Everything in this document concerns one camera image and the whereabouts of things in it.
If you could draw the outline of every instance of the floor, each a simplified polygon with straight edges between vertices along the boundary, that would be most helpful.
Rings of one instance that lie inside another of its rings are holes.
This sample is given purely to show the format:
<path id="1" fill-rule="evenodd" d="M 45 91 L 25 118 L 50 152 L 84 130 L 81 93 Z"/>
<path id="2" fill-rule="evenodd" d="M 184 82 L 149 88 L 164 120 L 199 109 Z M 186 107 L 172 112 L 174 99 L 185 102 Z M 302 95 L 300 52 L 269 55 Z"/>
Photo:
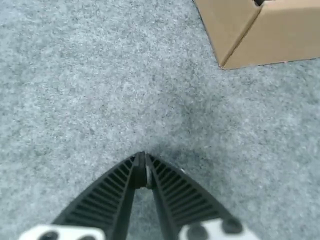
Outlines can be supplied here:
<path id="1" fill-rule="evenodd" d="M 320 59 L 217 66 L 192 0 L 0 0 L 0 239 L 139 151 L 262 240 L 320 235 Z M 129 240 L 162 239 L 136 195 Z"/>

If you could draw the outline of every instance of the carpet floor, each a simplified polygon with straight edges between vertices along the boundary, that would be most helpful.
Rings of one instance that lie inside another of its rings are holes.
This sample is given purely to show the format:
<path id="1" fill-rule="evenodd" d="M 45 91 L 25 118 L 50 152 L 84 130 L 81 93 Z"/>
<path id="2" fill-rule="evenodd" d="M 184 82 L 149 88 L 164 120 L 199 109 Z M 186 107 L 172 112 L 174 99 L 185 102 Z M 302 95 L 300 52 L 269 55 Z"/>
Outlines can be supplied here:
<path id="1" fill-rule="evenodd" d="M 320 59 L 221 70 L 192 0 L 0 0 L 0 239 L 149 152 L 262 240 L 320 235 Z M 161 240 L 138 191 L 129 240 Z"/>

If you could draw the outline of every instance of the gray carpet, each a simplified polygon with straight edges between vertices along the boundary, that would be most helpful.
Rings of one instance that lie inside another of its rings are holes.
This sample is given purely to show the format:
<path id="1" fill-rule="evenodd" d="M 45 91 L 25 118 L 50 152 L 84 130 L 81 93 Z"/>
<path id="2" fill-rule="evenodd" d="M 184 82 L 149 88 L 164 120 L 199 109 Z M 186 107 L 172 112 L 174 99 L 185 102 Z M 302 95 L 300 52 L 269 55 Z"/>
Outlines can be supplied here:
<path id="1" fill-rule="evenodd" d="M 192 0 L 0 0 L 0 239 L 138 151 L 263 240 L 320 235 L 320 59 L 221 70 Z M 129 240 L 162 239 L 137 193 Z"/>

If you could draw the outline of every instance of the screw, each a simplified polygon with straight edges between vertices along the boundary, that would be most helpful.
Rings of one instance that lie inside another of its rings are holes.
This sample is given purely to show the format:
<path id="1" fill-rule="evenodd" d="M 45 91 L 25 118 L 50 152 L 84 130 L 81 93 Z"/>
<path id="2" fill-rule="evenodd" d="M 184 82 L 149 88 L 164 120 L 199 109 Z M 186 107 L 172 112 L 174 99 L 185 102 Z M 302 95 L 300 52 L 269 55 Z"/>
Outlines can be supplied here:
<path id="1" fill-rule="evenodd" d="M 230 217 L 223 220 L 222 229 L 226 234 L 239 234 L 243 231 L 243 226 L 238 219 Z"/>
<path id="2" fill-rule="evenodd" d="M 208 233 L 200 223 L 194 223 L 190 225 L 187 232 L 187 237 L 188 240 L 207 240 Z"/>
<path id="3" fill-rule="evenodd" d="M 56 231 L 48 231 L 39 238 L 39 240 L 57 240 L 57 239 L 58 239 L 58 233 Z"/>

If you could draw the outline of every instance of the cardboard box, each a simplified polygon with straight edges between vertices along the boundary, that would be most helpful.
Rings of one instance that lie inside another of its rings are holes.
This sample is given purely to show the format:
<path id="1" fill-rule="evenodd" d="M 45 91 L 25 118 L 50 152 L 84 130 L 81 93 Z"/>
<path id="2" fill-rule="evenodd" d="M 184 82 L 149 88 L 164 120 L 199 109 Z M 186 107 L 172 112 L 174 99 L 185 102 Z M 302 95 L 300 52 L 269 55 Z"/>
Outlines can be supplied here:
<path id="1" fill-rule="evenodd" d="M 194 2 L 224 69 L 320 57 L 320 0 Z"/>

